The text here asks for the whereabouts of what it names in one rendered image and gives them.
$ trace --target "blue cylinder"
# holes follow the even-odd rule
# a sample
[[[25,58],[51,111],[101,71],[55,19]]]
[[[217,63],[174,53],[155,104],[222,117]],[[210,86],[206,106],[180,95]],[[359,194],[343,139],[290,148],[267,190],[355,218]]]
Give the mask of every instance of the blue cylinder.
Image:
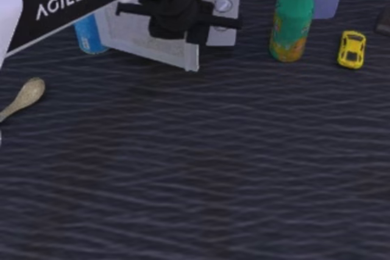
[[[80,49],[87,54],[100,54],[108,50],[99,36],[95,15],[92,14],[74,24]]]

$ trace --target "tabletop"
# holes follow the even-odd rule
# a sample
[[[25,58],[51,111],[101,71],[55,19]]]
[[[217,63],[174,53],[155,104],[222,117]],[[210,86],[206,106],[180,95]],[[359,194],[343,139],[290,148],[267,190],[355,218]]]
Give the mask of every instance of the tabletop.
[[[73,28],[7,59],[1,107],[33,76],[47,93],[1,125],[0,258],[388,260],[386,0],[341,0],[291,64],[268,53],[274,4],[243,0],[198,73],[85,55]],[[336,63],[346,29],[359,71]]]

